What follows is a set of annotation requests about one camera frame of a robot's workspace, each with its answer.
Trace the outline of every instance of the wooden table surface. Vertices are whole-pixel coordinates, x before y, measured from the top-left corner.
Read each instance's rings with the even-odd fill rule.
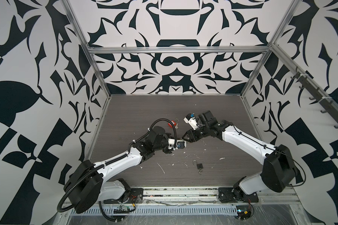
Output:
[[[256,137],[239,96],[114,95],[90,160],[102,161],[126,151],[128,144],[145,134],[159,118],[178,118],[177,135],[182,137],[191,129],[183,121],[185,115],[198,115],[206,110],[210,110],[218,121],[233,122],[242,131]],[[156,125],[173,133],[165,122]],[[203,174],[198,173],[193,160],[203,164]],[[110,181],[124,178],[130,186],[233,185],[240,178],[261,169],[258,161],[234,145],[205,137],[171,154],[157,151],[151,159],[119,173]]]

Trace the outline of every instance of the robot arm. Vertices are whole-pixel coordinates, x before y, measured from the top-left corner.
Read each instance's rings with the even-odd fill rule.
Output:
[[[226,120],[218,122],[210,111],[198,115],[198,119],[195,119],[193,113],[188,114],[187,117],[184,121],[192,121],[188,122],[192,129],[185,133],[182,137],[183,140],[196,142],[207,136],[217,137],[247,152],[263,165],[262,172],[244,177],[234,185],[234,189],[238,192],[234,195],[234,201],[243,200],[245,197],[265,189],[282,192],[297,175],[297,168],[287,147],[283,145],[276,147],[262,142],[242,132],[233,123]]]
[[[65,184],[64,191],[77,213],[86,211],[97,201],[115,199],[125,202],[131,188],[123,179],[107,182],[110,178],[148,160],[155,155],[155,151],[162,150],[164,153],[171,153],[173,150],[185,147],[186,141],[176,141],[171,133],[165,132],[164,128],[159,126],[149,128],[143,137],[129,144],[127,151],[93,164],[89,160],[82,162]],[[65,199],[66,196],[63,196],[58,204],[59,212],[70,209],[62,208]]]

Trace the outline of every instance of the damask pattern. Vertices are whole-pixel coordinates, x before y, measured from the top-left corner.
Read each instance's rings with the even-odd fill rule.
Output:
[[[71,0],[90,46],[267,45],[288,0]]]
[[[97,54],[112,94],[240,94],[261,53]]]
[[[326,225],[338,223],[338,129],[311,94],[272,53],[246,95],[263,140],[287,146],[299,174],[292,182],[308,213]]]
[[[279,46],[338,103],[338,0],[303,0]],[[338,224],[338,129],[272,53],[246,96],[266,142],[284,144],[306,172],[295,190],[304,208]],[[293,184],[304,180],[303,171]]]
[[[304,0],[278,44],[338,103],[338,0]]]
[[[106,95],[58,0],[0,1],[0,224],[42,224]]]

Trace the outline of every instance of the white debris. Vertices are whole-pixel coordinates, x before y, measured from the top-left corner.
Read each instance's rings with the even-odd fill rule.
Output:
[[[156,164],[158,164],[158,163],[156,163]],[[159,165],[159,164],[158,164]],[[160,166],[160,165],[159,165]],[[163,171],[163,173],[165,174],[165,172],[164,172],[164,170],[163,170],[163,168],[160,166],[160,168],[162,169],[162,171]]]

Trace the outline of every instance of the black cable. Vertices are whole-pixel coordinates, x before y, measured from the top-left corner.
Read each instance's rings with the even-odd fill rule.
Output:
[[[151,130],[153,128],[153,126],[156,123],[158,123],[159,121],[166,121],[166,122],[168,122],[168,123],[171,124],[171,128],[173,129],[173,132],[174,132],[174,146],[173,146],[173,148],[175,148],[177,146],[177,131],[176,131],[175,127],[174,127],[174,124],[170,120],[165,119],[165,118],[157,119],[156,121],[154,121],[154,123],[150,126],[149,129]]]
[[[168,120],[168,119],[164,119],[164,118],[161,118],[161,119],[157,119],[156,121],[154,121],[154,123],[150,126],[149,130],[151,130],[153,128],[153,126],[158,123],[159,121],[167,121],[168,123],[171,124],[171,127],[173,128],[173,131],[174,131],[174,148],[176,147],[177,145],[177,132],[175,130],[175,127],[173,125],[173,123]],[[140,141],[141,139],[143,139],[144,137],[146,137],[147,135],[149,134],[149,131],[144,134],[143,136],[141,136],[136,142]],[[134,142],[131,142],[129,145],[128,145],[128,152],[130,152],[130,148],[131,148],[131,145],[133,145]],[[121,160],[123,158],[125,158],[127,156],[127,154],[125,155],[122,155],[116,159],[113,159],[113,160],[110,160],[108,162],[105,163],[105,165],[109,165],[109,164],[112,164],[118,160]],[[81,183],[83,182],[86,178],[90,177],[93,173],[95,173],[96,171],[98,171],[99,169],[103,168],[104,165],[100,165],[92,170],[90,170],[89,172],[87,172],[84,176],[82,176],[79,180],[77,180],[77,182],[67,191],[65,192],[64,196],[60,199],[59,203],[58,203],[58,206],[57,206],[57,211],[58,212],[65,212],[65,211],[68,211],[69,209],[72,209],[74,206],[73,205],[70,205],[70,206],[67,206],[65,208],[62,208],[65,200],[68,198],[68,196],[73,192],[73,190]]]
[[[250,215],[250,217],[252,217],[252,216],[254,215],[254,207],[252,206],[252,204],[251,204],[250,202],[248,202],[248,203],[249,203],[250,207],[253,209],[253,212],[252,212],[252,214]]]
[[[100,212],[102,213],[102,215],[104,216],[105,219],[112,221],[112,222],[116,222],[116,221],[121,222],[121,220],[110,218],[107,214],[105,214],[103,207],[101,205],[101,201],[99,201],[99,209],[100,209]]]
[[[145,133],[143,136],[139,137],[138,140],[136,140],[135,142],[138,142],[140,141],[141,139],[143,139],[144,137],[146,137],[147,135],[149,134],[149,131],[147,133]],[[130,153],[130,148],[133,144],[135,144],[135,142],[130,142],[129,145],[128,145],[128,152]]]
[[[82,176],[67,192],[65,192],[64,196],[60,199],[58,206],[57,206],[57,211],[58,212],[65,212],[68,211],[69,209],[72,209],[74,206],[70,205],[68,207],[62,208],[66,198],[72,193],[72,191],[79,185],[81,182],[83,182],[86,178],[90,177],[94,172],[98,171],[99,169],[103,168],[104,165],[100,165],[89,172],[87,172],[84,176]]]
[[[127,157],[128,155],[127,154],[124,154],[116,159],[113,159],[113,160],[110,160],[108,162],[105,163],[105,165],[109,165],[109,164],[112,164],[116,161],[119,161],[125,157]],[[62,208],[65,200],[67,199],[67,197],[73,192],[73,190],[81,183],[83,182],[86,178],[90,177],[93,173],[95,173],[96,171],[98,171],[99,169],[103,168],[104,165],[100,165],[92,170],[90,170],[89,172],[87,172],[84,176],[82,176],[79,180],[77,180],[77,182],[67,191],[65,192],[64,196],[60,199],[59,203],[58,203],[58,206],[57,206],[57,211],[58,212],[65,212],[65,211],[68,211],[69,209],[72,209],[74,206],[73,205],[70,205],[70,206],[67,206],[65,208]]]
[[[293,160],[293,162],[297,163],[297,165],[298,165],[298,166],[302,169],[302,171],[303,171],[303,174],[304,174],[304,181],[303,181],[301,184],[298,184],[298,185],[291,185],[291,184],[289,184],[288,186],[290,186],[290,187],[299,187],[299,186],[302,186],[302,185],[306,182],[306,180],[307,180],[307,175],[306,175],[306,173],[305,173],[303,167],[302,167],[297,161],[295,161],[292,157],[290,157],[290,156],[284,154],[283,152],[277,151],[277,150],[275,150],[275,149],[268,148],[266,145],[262,145],[261,143],[256,142],[255,140],[251,139],[250,137],[245,136],[242,132],[239,132],[239,131],[236,129],[236,127],[234,126],[234,124],[233,124],[233,127],[234,127],[235,131],[239,133],[239,135],[243,135],[244,137],[246,137],[246,138],[248,138],[249,140],[251,140],[251,141],[253,141],[253,142],[259,144],[260,146],[262,146],[262,147],[264,147],[264,148],[267,148],[267,149],[270,149],[270,150],[272,150],[272,151],[276,151],[276,152],[278,152],[278,153],[280,153],[280,154],[282,154],[282,155],[285,155],[285,156],[287,156],[289,159]]]
[[[131,203],[133,204],[134,208],[129,210],[129,211],[124,211],[123,213],[130,213],[130,212],[134,212],[136,207],[135,207],[135,204],[133,203],[133,198],[131,199]],[[112,222],[121,222],[126,216],[124,216],[122,218],[122,220],[117,220],[117,219],[113,219],[113,218],[110,218],[103,210],[103,206],[101,204],[101,201],[99,201],[99,209],[100,209],[100,212],[101,214],[104,216],[105,219],[109,220],[109,221],[112,221]]]

